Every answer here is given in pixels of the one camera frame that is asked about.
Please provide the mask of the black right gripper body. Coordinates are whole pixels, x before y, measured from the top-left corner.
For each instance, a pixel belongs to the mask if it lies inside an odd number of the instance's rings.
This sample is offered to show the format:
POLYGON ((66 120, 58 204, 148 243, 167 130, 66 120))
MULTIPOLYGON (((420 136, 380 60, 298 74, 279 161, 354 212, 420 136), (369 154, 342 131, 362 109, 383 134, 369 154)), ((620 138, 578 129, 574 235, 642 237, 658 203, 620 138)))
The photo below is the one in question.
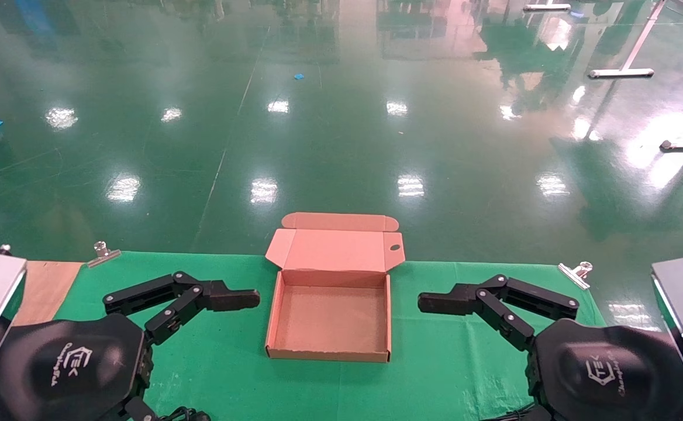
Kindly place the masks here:
POLYGON ((533 340, 527 380, 551 420, 676 420, 683 410, 683 361, 662 332, 563 318, 533 340))

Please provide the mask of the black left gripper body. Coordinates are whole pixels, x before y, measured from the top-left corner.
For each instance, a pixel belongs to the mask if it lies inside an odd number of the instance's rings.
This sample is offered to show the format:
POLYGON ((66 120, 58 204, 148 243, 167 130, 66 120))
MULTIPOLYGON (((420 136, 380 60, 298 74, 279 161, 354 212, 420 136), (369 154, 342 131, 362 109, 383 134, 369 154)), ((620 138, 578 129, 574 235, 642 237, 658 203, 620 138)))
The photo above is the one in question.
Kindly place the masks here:
POLYGON ((124 315, 16 327, 0 348, 0 420, 120 420, 151 370, 144 332, 124 315))

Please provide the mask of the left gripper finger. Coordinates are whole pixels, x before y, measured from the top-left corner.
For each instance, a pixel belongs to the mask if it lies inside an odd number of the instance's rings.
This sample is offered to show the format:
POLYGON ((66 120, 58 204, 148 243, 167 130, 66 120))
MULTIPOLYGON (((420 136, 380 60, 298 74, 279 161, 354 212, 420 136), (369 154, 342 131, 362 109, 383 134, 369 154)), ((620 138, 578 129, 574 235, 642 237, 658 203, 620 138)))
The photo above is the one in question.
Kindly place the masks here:
POLYGON ((203 310, 229 312, 256 308, 260 294, 255 289, 231 290, 222 280, 200 281, 179 271, 106 294, 103 303, 107 315, 124 316, 165 304, 163 310, 144 324, 147 344, 160 346, 203 310))
POLYGON ((133 396, 122 402, 120 420, 155 421, 160 419, 141 396, 133 396))

